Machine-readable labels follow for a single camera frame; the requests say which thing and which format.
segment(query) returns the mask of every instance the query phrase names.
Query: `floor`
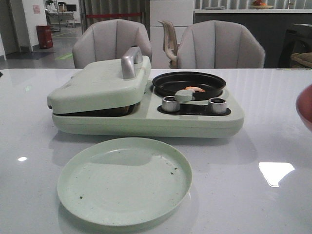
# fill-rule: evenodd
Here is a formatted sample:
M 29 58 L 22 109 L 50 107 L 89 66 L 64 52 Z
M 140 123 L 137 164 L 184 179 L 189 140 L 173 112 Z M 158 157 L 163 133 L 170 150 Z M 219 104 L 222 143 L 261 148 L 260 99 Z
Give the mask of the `floor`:
M 0 70 L 7 68 L 75 68 L 72 49 L 81 36 L 81 27 L 66 27 L 61 25 L 60 32 L 52 33 L 53 47 L 36 49 L 34 52 L 53 52 L 40 59 L 7 59 L 0 61 Z

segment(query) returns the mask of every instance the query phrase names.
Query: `trash can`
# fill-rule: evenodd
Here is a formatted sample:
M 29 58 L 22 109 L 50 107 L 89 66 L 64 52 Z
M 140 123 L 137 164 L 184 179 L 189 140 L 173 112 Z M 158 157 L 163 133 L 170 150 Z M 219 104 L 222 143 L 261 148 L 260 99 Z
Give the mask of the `trash can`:
M 48 49 L 53 46 L 51 27 L 49 25 L 37 25 L 37 36 L 40 49 Z

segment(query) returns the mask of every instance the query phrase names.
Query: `white table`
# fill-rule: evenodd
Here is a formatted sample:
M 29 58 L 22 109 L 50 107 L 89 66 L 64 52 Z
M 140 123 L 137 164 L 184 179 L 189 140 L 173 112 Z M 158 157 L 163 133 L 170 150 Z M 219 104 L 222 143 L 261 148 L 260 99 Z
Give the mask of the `white table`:
M 117 138 L 71 135 L 54 126 L 46 97 L 76 71 L 2 70 L 1 234 L 98 233 L 71 215 L 56 192 L 58 176 L 73 156 Z M 312 233 L 312 133 L 295 110 L 312 71 L 200 71 L 226 80 L 245 111 L 244 126 L 225 139 L 154 137 L 185 154 L 194 180 L 177 212 L 141 233 Z M 153 70 L 151 78 L 162 72 L 168 70 Z

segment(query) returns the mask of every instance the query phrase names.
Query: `bowl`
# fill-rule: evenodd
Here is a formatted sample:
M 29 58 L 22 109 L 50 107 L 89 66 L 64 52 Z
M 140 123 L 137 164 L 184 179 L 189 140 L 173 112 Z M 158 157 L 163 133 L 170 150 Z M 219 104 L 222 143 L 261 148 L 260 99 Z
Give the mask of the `bowl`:
M 312 85 L 300 93 L 296 101 L 296 109 L 302 122 L 312 131 Z
M 270 6 L 270 5 L 263 5 L 263 6 L 252 5 L 252 7 L 253 7 L 254 9 L 270 9 L 270 8 L 272 8 L 273 6 Z

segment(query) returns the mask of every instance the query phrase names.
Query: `frying pan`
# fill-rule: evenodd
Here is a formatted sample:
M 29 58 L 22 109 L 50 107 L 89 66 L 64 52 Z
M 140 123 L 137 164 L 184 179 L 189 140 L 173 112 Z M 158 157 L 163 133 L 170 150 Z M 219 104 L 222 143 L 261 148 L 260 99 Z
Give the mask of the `frying pan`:
M 155 91 L 162 96 L 174 96 L 179 90 L 188 86 L 195 86 L 205 92 L 195 92 L 193 96 L 196 101 L 215 98 L 222 93 L 225 80 L 215 75 L 201 72 L 170 72 L 159 75 L 153 79 Z

